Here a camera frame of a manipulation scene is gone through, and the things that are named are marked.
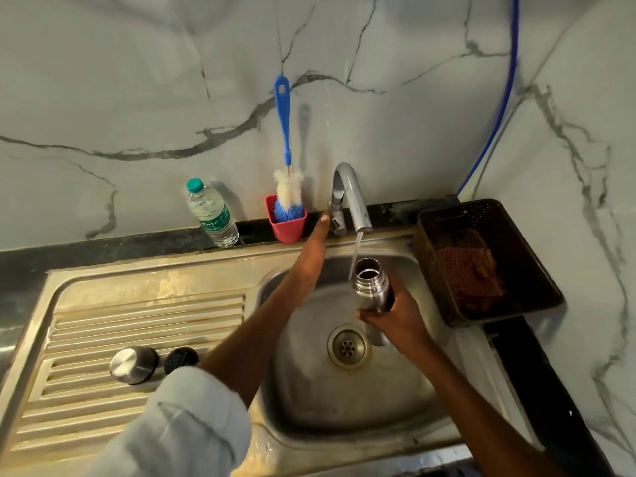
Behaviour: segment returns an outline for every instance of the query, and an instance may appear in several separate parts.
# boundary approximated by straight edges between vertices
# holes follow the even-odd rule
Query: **stainless steel sink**
[[[361,254],[402,276],[433,338],[527,433],[483,332],[442,323],[409,240],[408,228],[373,232]],[[203,356],[265,301],[301,247],[260,245],[51,272],[0,390],[0,473],[53,477],[85,468],[143,411],[163,378],[159,370],[133,387],[115,381],[108,375],[115,353],[148,345],[164,357],[191,346]],[[318,286],[292,316],[249,408],[252,442],[234,477],[301,475],[377,459],[393,475],[469,457],[428,381],[391,347],[365,340],[346,282],[353,247],[350,237],[328,242]],[[421,457],[411,457],[410,467],[395,457],[405,454]]]
[[[423,308],[428,306],[426,284],[412,257],[378,259],[406,281]],[[262,388],[264,411],[289,436],[351,439],[370,437],[371,431],[379,436],[446,417],[433,387],[409,360],[392,346],[366,340],[347,280],[351,260],[325,261],[315,291],[292,315],[272,358]],[[265,284],[260,304],[284,274]],[[428,323],[436,328],[432,319]],[[440,330],[436,334],[443,339],[446,332]],[[449,347],[448,338],[443,343]],[[461,367],[457,352],[450,355]]]

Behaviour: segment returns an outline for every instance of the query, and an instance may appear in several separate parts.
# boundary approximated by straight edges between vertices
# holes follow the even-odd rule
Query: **person's left hand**
[[[300,286],[303,298],[316,286],[324,263],[324,240],[329,232],[329,215],[323,214],[307,239],[296,263],[290,269],[290,277]]]

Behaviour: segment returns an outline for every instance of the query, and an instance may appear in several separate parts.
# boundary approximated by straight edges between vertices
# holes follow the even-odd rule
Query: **blue hose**
[[[488,138],[488,142],[486,142],[486,146],[484,146],[483,150],[481,151],[479,159],[477,159],[477,162],[475,162],[473,168],[468,173],[468,176],[465,178],[464,182],[459,187],[459,190],[457,191],[457,195],[459,195],[459,193],[462,192],[465,185],[468,183],[470,178],[473,176],[474,172],[479,167],[481,160],[488,152],[488,149],[490,148],[490,144],[495,139],[495,136],[497,135],[497,132],[499,131],[499,128],[501,127],[501,123],[504,120],[505,108],[508,106],[508,102],[510,101],[510,95],[512,94],[513,85],[514,85],[514,76],[516,74],[516,69],[517,69],[517,54],[519,52],[519,0],[513,0],[512,20],[510,21],[510,38],[511,38],[510,68],[508,69],[508,79],[505,82],[504,98],[501,102],[501,108],[499,109],[499,113],[497,114],[497,121],[495,122],[495,127],[493,127],[492,129],[492,133],[490,134],[490,137]]]

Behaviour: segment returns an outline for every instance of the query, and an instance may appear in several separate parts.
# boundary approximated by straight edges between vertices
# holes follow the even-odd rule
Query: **white sleeve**
[[[247,455],[250,437],[249,415],[236,393],[200,368],[179,368],[85,477],[227,476]]]

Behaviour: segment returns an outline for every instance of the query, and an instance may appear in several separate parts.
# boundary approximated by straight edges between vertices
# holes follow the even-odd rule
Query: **hand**
[[[298,255],[296,263],[290,269],[290,278],[300,290],[302,299],[316,286],[324,263],[324,240],[329,232],[329,216],[323,214],[314,231],[307,239],[305,247]]]
[[[378,313],[373,310],[358,310],[356,317],[376,325],[393,346],[409,359],[422,349],[433,344],[416,300],[404,287],[402,281],[387,271],[395,302],[391,311]]]

